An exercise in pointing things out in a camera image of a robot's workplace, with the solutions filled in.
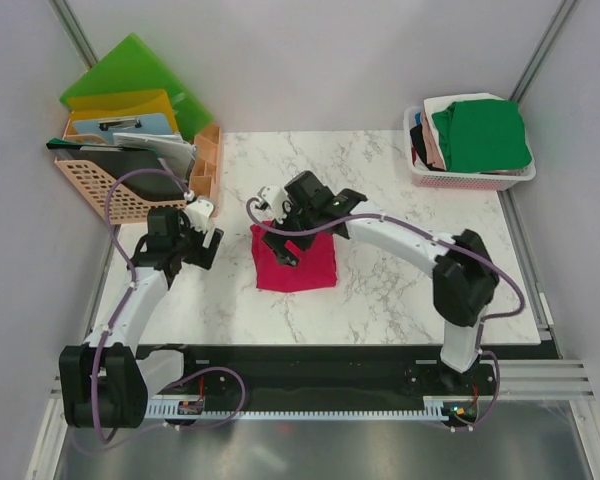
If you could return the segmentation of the pink red t shirt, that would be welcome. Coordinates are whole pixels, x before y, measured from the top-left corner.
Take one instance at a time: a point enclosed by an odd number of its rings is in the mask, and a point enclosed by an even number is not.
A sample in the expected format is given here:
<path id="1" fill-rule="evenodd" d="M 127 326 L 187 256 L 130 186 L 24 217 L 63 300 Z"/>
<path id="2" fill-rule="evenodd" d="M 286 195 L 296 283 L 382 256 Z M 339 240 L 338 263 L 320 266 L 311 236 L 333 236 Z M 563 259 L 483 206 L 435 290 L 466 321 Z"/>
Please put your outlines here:
<path id="1" fill-rule="evenodd" d="M 299 260 L 298 265 L 293 267 L 278 263 L 274 252 L 264 243 L 265 231 L 260 226 L 252 224 L 250 230 L 258 289 L 295 293 L 337 285 L 336 252 L 331 235 L 319 233 L 307 251 L 302 251 L 287 241 L 289 250 Z"/>

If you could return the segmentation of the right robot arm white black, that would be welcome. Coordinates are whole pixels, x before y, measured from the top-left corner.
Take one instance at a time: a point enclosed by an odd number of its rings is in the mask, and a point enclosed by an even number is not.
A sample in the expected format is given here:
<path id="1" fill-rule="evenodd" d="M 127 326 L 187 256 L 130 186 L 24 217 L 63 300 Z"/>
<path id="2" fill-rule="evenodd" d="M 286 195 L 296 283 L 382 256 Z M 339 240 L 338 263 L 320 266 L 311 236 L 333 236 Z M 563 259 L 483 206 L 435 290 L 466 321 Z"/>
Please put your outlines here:
<path id="1" fill-rule="evenodd" d="M 447 392 L 463 392 L 474 381 L 479 319 L 492 301 L 498 275 L 478 259 L 489 255 L 481 237 L 470 230 L 442 234 L 387 215 L 366 195 L 351 189 L 335 194 L 311 171 L 283 187 L 265 186 L 255 207 L 270 210 L 271 226 L 263 241 L 276 261 L 296 267 L 289 249 L 308 251 L 319 233 L 374 246 L 418 268 L 432 281 L 433 305 L 444 320 L 438 381 Z"/>

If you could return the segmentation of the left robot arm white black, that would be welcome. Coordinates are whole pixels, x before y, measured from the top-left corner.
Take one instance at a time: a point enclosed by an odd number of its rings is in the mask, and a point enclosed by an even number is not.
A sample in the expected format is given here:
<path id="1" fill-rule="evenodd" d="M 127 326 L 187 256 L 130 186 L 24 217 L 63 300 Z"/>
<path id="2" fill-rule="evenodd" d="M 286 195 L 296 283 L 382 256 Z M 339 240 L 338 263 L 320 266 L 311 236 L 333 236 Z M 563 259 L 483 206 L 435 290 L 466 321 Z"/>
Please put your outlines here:
<path id="1" fill-rule="evenodd" d="M 127 264 L 126 284 L 108 321 L 59 357 L 67 423 L 76 428 L 136 428 L 149 400 L 167 385 L 188 393 L 199 369 L 181 353 L 158 350 L 139 360 L 136 352 L 154 310 L 183 265 L 211 268 L 223 237 L 212 219 L 215 206 L 199 198 L 179 210 L 149 211 L 146 232 Z"/>

